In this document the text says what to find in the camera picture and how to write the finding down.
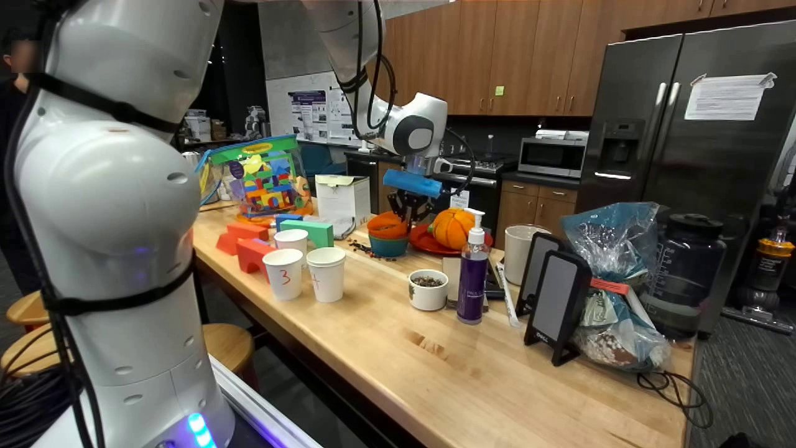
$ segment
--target white paper cup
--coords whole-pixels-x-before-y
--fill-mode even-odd
[[[437,268],[418,268],[408,273],[408,299],[421,311],[437,311],[446,306],[448,276]]]
[[[284,229],[273,234],[279,248],[299,248],[300,254],[305,254],[305,238],[305,229]]]
[[[300,259],[303,254],[299,248],[277,248],[264,257],[277,299],[288,301],[300,294]]]
[[[320,245],[305,254],[309,276],[318,301],[339,301],[342,295],[346,250]]]
[[[530,242],[536,232],[550,234],[530,223],[504,225],[504,278],[509,284],[522,284]]]

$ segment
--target kitchen cabinet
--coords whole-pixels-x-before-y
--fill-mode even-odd
[[[624,30],[645,23],[647,8],[650,1],[640,0],[581,1],[564,115],[589,116],[595,111],[604,44],[624,40]]]
[[[504,225],[534,223],[561,235],[559,219],[575,214],[576,188],[546,187],[519,179],[504,179],[497,212],[497,245],[503,248]]]
[[[647,0],[635,28],[796,8],[796,0]]]
[[[740,15],[779,8],[796,8],[796,0],[711,0],[711,15]]]
[[[647,0],[645,15],[640,15],[631,25],[650,28],[665,23],[686,23],[711,15],[711,0]]]
[[[568,115],[579,10],[586,0],[495,1],[489,115]]]
[[[488,77],[495,8],[457,0],[418,15],[387,19],[385,54],[397,79],[397,105],[415,92],[448,102],[449,115],[488,115]]]
[[[397,105],[428,92],[449,115],[589,116],[624,30],[777,8],[796,0],[456,0],[387,19],[385,54]]]

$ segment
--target stainless steel refrigerator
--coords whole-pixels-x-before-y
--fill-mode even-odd
[[[604,50],[576,208],[647,198],[723,220],[726,254],[702,306],[703,332],[732,294],[794,105],[796,19]]]

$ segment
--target wooden table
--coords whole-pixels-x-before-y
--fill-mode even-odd
[[[433,257],[349,250],[340,301],[318,303],[309,278],[296,301],[277,301],[216,248],[221,229],[221,212],[199,217],[199,259],[426,444],[684,444],[678,407],[581,355],[554,367],[503,303],[477,326],[410,309],[405,273],[437,266]],[[677,346],[672,370],[692,375],[692,359]]]

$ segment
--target bottle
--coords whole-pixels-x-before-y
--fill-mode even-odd
[[[485,245],[485,232],[479,225],[482,212],[476,214],[476,225],[467,232],[467,245],[462,250],[459,281],[457,281],[457,319],[464,322],[477,322],[488,294],[488,263],[489,250]]]

